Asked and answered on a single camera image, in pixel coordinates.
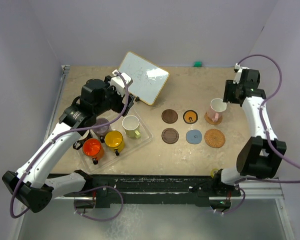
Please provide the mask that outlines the blue round coaster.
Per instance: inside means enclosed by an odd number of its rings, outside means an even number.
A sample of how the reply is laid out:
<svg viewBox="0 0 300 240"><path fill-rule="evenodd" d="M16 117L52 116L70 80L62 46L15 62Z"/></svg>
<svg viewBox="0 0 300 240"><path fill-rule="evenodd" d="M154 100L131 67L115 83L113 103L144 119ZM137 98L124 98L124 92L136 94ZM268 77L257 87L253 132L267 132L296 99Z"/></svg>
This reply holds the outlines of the blue round coaster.
<svg viewBox="0 0 300 240"><path fill-rule="evenodd" d="M190 130L186 133L186 141L189 144L197 145L202 141L202 133L197 129Z"/></svg>

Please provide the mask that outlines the pink cup white inside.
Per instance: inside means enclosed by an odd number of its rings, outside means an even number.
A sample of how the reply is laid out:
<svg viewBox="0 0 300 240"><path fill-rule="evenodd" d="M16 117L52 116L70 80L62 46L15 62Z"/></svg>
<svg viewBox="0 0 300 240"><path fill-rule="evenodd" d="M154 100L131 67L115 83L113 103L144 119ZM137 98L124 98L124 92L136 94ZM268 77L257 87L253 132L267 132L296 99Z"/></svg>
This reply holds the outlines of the pink cup white inside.
<svg viewBox="0 0 300 240"><path fill-rule="evenodd" d="M227 104L221 98L214 98L210 102L207 111L207 117L216 123L222 116L223 112L227 109Z"/></svg>

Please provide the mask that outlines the orange black-rimmed coaster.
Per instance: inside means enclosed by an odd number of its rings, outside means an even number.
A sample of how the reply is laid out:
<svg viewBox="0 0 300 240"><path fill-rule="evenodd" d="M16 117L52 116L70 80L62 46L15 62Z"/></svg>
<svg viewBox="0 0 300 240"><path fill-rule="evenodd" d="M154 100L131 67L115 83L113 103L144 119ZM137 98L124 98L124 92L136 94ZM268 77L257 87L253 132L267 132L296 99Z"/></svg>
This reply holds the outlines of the orange black-rimmed coaster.
<svg viewBox="0 0 300 240"><path fill-rule="evenodd" d="M194 124L198 120L198 114L194 110L187 110L183 114L183 120L187 124Z"/></svg>

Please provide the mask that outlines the woven rattan coaster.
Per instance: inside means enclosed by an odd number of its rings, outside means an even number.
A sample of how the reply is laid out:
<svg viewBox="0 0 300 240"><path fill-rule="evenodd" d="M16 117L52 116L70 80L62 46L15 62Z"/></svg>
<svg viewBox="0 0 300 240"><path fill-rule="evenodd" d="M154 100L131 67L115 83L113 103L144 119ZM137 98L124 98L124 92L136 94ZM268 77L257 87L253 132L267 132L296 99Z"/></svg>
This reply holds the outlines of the woven rattan coaster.
<svg viewBox="0 0 300 240"><path fill-rule="evenodd" d="M218 129L207 130L204 134L205 143L212 148L221 148L225 142L225 135Z"/></svg>

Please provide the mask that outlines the dark brown wooden coaster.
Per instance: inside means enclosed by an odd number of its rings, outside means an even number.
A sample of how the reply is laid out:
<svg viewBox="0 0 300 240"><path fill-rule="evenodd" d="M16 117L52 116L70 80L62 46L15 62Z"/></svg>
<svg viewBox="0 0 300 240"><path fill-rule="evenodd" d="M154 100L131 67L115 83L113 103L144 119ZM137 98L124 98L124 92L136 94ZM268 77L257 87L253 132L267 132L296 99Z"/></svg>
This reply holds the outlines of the dark brown wooden coaster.
<svg viewBox="0 0 300 240"><path fill-rule="evenodd" d="M175 123L178 119L178 114L173 109L166 109L161 114L162 120L167 124Z"/></svg>

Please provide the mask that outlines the tan cork coaster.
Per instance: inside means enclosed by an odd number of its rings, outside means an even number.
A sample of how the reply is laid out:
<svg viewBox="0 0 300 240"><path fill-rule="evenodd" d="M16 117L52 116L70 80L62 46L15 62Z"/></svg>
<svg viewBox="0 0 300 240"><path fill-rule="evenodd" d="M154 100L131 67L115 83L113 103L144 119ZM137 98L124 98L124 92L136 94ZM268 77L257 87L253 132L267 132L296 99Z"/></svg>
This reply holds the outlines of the tan cork coaster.
<svg viewBox="0 0 300 240"><path fill-rule="evenodd" d="M211 125L219 125L219 124L222 122L222 120L223 120L223 117L220 116L220 117L218 118L218 120L217 120L216 122L214 122L214 121L212 121L212 120L208 117L208 113L207 113L207 112L205 112L204 118L205 118L206 122L209 123L209 124L211 124Z"/></svg>

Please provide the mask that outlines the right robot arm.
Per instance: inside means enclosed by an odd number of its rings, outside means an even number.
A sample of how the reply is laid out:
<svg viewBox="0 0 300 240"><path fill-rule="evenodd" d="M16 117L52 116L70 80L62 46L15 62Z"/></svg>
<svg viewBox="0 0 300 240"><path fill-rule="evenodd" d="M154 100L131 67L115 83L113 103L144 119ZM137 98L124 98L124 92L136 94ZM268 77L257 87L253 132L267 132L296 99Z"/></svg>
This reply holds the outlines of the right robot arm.
<svg viewBox="0 0 300 240"><path fill-rule="evenodd" d="M260 73L258 70L236 65L233 80L227 80L223 102L239 104L246 115L251 137L239 152L236 166L218 171L220 179L212 183L212 190L218 196L229 191L230 185L239 179L256 177L257 179L272 179L281 164L282 157L271 148L285 154L286 143L279 141L274 133L267 114L266 94L259 89Z"/></svg>

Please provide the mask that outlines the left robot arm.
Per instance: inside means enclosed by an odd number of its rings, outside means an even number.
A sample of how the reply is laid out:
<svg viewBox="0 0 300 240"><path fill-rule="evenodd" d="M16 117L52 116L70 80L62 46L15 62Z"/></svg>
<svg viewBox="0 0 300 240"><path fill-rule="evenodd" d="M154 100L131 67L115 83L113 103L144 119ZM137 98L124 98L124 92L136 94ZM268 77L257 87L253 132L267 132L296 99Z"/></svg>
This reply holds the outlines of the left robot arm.
<svg viewBox="0 0 300 240"><path fill-rule="evenodd" d="M127 115L134 96L128 92L132 84L129 76L115 72L105 80L90 79L59 118L53 132L38 151L16 171L7 171L2 181L12 194L9 211L14 219L27 211L37 213L56 197L69 193L91 194L93 179L85 172L49 178L49 174L65 152L88 130L98 126L96 118L112 110L118 117Z"/></svg>

